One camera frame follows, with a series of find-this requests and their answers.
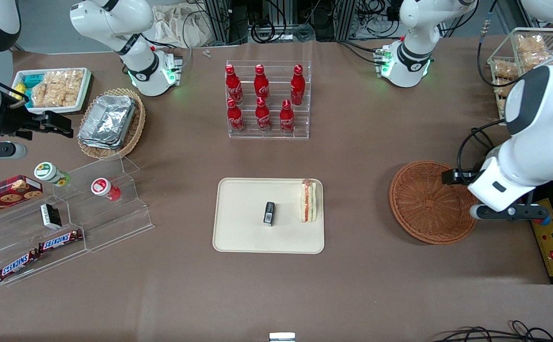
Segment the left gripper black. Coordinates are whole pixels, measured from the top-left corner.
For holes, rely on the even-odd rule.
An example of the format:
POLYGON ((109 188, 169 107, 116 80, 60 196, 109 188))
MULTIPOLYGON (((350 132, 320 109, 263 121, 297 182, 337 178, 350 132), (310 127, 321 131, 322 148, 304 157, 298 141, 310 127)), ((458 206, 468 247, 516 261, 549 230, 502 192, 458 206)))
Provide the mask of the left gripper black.
POLYGON ((449 174, 442 175, 442 183, 445 185, 468 185, 471 184, 478 175, 478 170, 450 169, 449 174))

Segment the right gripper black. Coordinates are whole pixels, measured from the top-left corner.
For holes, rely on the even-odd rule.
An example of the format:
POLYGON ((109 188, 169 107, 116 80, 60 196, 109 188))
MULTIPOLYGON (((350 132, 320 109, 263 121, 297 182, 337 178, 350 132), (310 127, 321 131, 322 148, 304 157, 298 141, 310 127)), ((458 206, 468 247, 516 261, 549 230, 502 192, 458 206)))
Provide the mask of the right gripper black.
POLYGON ((55 133, 73 138, 72 121, 54 112, 44 112, 44 131, 41 115, 27 108, 6 108, 1 111, 1 136, 16 136, 17 132, 55 133))

